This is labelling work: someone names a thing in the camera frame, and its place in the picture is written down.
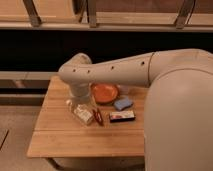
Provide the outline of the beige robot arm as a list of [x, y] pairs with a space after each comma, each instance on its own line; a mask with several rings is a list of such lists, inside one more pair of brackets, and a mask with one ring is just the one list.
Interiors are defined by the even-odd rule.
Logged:
[[148, 89], [145, 171], [213, 171], [213, 53], [158, 51], [98, 64], [80, 53], [58, 74], [75, 101], [92, 82]]

